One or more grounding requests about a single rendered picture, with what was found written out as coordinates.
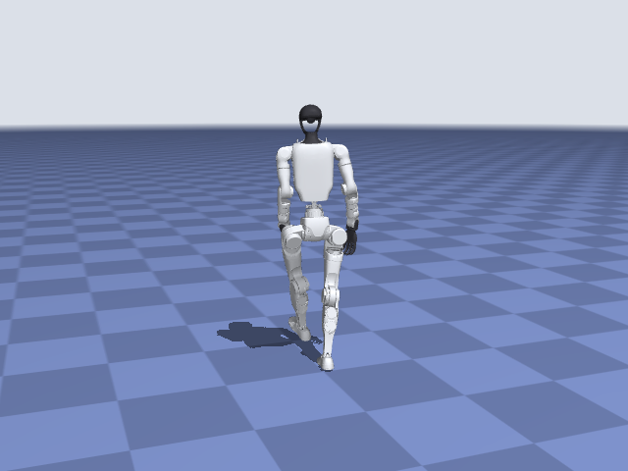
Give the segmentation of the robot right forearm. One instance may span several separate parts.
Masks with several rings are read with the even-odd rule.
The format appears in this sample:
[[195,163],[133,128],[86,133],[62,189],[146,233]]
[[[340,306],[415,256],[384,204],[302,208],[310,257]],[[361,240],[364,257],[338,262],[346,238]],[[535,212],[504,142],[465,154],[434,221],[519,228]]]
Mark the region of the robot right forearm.
[[[351,194],[348,195],[345,198],[345,203],[346,203],[346,218],[347,218],[347,225],[349,227],[354,228],[354,223],[356,220],[358,220],[358,216],[359,216],[359,212],[358,212],[358,191],[357,191],[357,186],[356,186],[356,193],[355,194]],[[358,223],[359,224],[359,223]]]

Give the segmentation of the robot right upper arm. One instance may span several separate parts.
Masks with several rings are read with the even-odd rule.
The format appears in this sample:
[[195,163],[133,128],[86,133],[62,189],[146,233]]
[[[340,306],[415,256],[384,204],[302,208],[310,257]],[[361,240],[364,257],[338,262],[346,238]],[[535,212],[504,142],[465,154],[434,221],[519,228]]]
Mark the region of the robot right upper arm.
[[351,195],[356,193],[356,184],[353,178],[353,169],[349,158],[347,148],[342,144],[332,144],[334,149],[334,158],[338,160],[340,174],[343,184],[340,185],[343,195]]

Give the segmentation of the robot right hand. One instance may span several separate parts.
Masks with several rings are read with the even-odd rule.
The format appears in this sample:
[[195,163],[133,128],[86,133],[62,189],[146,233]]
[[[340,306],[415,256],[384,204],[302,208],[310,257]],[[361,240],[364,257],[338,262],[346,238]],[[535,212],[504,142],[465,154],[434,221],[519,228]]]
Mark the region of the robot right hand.
[[[343,255],[348,255],[348,254],[349,254],[349,255],[352,255],[352,254],[355,252],[355,249],[356,249],[356,242],[357,242],[357,235],[356,235],[356,232],[355,232],[355,231],[357,231],[357,229],[358,229],[358,223],[359,223],[359,222],[358,222],[358,220],[356,220],[356,221],[355,221],[355,223],[354,223],[354,228],[349,227],[349,226],[346,224],[346,228],[347,228],[347,231],[346,231],[346,233],[347,233],[347,241],[346,241],[346,243],[343,245],[343,247],[342,247],[342,249],[341,249],[341,250],[344,250],[344,249],[345,249],[345,251],[344,251]],[[350,245],[349,245],[349,244],[350,244]],[[345,246],[346,246],[346,247],[345,247]],[[353,248],[352,248],[352,246],[353,246]],[[348,250],[348,249],[349,249],[349,250]],[[352,250],[352,251],[351,251],[351,250]],[[347,251],[348,251],[348,252],[347,252]],[[347,253],[346,253],[346,252],[347,252]],[[351,252],[351,253],[350,253],[350,252]],[[345,253],[346,253],[346,254],[345,254]]]

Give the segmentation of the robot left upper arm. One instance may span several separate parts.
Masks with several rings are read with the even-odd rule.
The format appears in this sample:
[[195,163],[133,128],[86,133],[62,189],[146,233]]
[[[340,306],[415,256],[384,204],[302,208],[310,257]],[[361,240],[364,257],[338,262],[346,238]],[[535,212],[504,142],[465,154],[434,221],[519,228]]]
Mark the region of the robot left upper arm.
[[276,155],[277,174],[281,188],[281,199],[291,198],[293,196],[293,187],[289,184],[290,180],[290,164],[292,146],[281,147]]

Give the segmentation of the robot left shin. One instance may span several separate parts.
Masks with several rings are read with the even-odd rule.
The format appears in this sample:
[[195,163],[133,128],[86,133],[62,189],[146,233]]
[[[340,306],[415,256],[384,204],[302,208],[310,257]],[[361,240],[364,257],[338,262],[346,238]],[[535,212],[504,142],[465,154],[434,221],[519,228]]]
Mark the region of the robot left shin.
[[308,309],[308,294],[307,292],[299,295],[299,288],[295,280],[291,280],[289,283],[289,292],[292,307],[295,311],[297,327],[302,330],[302,326],[306,328],[306,311]]

